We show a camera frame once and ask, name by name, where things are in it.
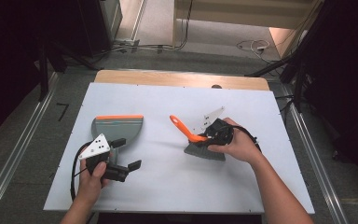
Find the orange trim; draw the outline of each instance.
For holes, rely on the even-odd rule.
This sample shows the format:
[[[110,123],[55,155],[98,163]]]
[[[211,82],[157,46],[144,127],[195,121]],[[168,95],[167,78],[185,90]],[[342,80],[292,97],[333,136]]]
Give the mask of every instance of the orange trim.
[[[142,119],[143,115],[107,115],[97,116],[96,119]]]
[[[208,140],[207,137],[191,133],[191,131],[185,126],[185,124],[176,116],[170,115],[170,119],[172,123],[176,126],[176,128],[178,128],[188,138],[190,142],[203,142]]]

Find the white tabletop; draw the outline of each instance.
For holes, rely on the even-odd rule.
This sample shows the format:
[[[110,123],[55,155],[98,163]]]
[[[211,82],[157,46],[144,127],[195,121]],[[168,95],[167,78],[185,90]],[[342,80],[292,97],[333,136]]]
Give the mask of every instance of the white tabletop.
[[[263,213],[251,167],[226,155],[209,161],[183,152],[187,139],[172,124],[175,115],[188,127],[224,106],[230,117],[256,136],[287,187],[308,213],[314,213],[279,108],[271,91],[244,91],[90,83],[62,155],[45,210],[67,210],[71,169],[77,150],[92,140],[91,123],[101,115],[144,115],[139,136],[119,151],[118,164],[142,160],[126,182],[111,182],[94,210],[156,213]]]

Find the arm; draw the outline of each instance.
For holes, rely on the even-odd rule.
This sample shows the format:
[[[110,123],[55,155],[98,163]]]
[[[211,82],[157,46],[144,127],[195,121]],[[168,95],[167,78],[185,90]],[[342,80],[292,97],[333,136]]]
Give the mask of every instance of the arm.
[[[86,160],[80,161],[80,170],[84,170],[85,168]],[[100,162],[97,167],[95,167],[92,175],[90,175],[87,170],[80,174],[77,195],[68,212],[63,217],[61,224],[86,223],[92,206],[97,202],[100,196],[101,188],[106,186],[108,182],[108,180],[104,179],[101,184],[101,177],[105,170],[106,163]]]
[[[225,119],[238,125],[232,119]],[[255,147],[245,133],[234,130],[234,138],[227,146],[209,146],[240,161],[247,161],[255,172],[268,223],[313,223],[301,203],[279,178],[267,158]]]

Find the orange handle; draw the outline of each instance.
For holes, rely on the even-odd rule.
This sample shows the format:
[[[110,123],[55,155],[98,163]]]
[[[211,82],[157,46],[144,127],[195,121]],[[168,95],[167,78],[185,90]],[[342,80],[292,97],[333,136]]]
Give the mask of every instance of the orange handle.
[[[207,137],[199,136],[190,132],[185,124],[174,115],[170,115],[172,123],[188,138],[190,142],[202,142],[208,140]]]

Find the metal rail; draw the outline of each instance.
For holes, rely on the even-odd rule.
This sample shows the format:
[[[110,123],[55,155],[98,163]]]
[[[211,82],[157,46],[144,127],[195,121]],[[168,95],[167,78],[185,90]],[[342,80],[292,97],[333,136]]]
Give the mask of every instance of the metal rail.
[[[282,90],[285,95],[292,94],[292,91],[285,85],[282,85]],[[313,171],[315,172],[316,178],[318,179],[319,185],[324,195],[324,199],[326,200],[334,223],[349,223],[345,216],[344,210],[342,209],[341,202],[339,201],[333,184],[328,177],[324,165],[319,157],[318,151],[316,150],[312,138],[310,137],[310,132],[308,131],[307,125],[305,124],[303,115],[297,113],[296,108],[293,105],[290,106],[290,110],[295,120],[298,132],[300,133],[304,147],[307,151],[308,157],[310,158],[310,164],[312,165]]]
[[[13,177],[17,167],[20,164],[21,158],[24,155],[34,135],[39,121],[45,114],[46,108],[48,107],[51,97],[57,89],[58,81],[58,74],[54,72],[49,80],[50,91],[48,92],[45,99],[37,104],[33,115],[25,126],[25,129],[22,131],[19,141],[17,142],[16,146],[14,146],[10,156],[7,159],[7,162],[5,163],[4,168],[0,173],[0,201],[5,194],[5,191],[7,189],[8,184],[10,183],[11,178]]]

